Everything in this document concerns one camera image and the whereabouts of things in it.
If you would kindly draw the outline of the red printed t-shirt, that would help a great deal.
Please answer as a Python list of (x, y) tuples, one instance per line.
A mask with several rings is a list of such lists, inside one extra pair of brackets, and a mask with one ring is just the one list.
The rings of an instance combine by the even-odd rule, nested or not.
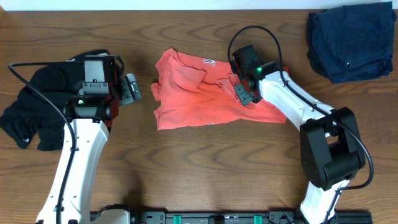
[(151, 85), (160, 106), (154, 111), (159, 130), (224, 124), (239, 119), (284, 123), (286, 116), (264, 100), (246, 106), (234, 87), (239, 78), (229, 63), (166, 50), (155, 65)]

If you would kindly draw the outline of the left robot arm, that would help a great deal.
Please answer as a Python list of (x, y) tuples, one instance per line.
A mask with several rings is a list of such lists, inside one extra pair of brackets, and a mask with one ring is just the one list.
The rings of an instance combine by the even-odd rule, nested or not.
[(84, 58), (85, 79), (65, 106), (63, 148), (49, 196), (37, 223), (133, 223), (134, 213), (110, 205), (91, 213), (91, 194), (101, 152), (119, 107), (141, 99), (136, 78), (120, 57)]

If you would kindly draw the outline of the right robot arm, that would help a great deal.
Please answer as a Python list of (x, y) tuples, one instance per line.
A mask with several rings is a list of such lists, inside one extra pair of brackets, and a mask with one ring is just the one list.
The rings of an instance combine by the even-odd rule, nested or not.
[(369, 153), (360, 140), (354, 113), (334, 109), (300, 88), (281, 62), (265, 63), (253, 45), (228, 52), (239, 77), (235, 91), (243, 105), (270, 102), (298, 129), (300, 159), (308, 187), (295, 223), (371, 223), (368, 212), (337, 212), (341, 193), (366, 164)]

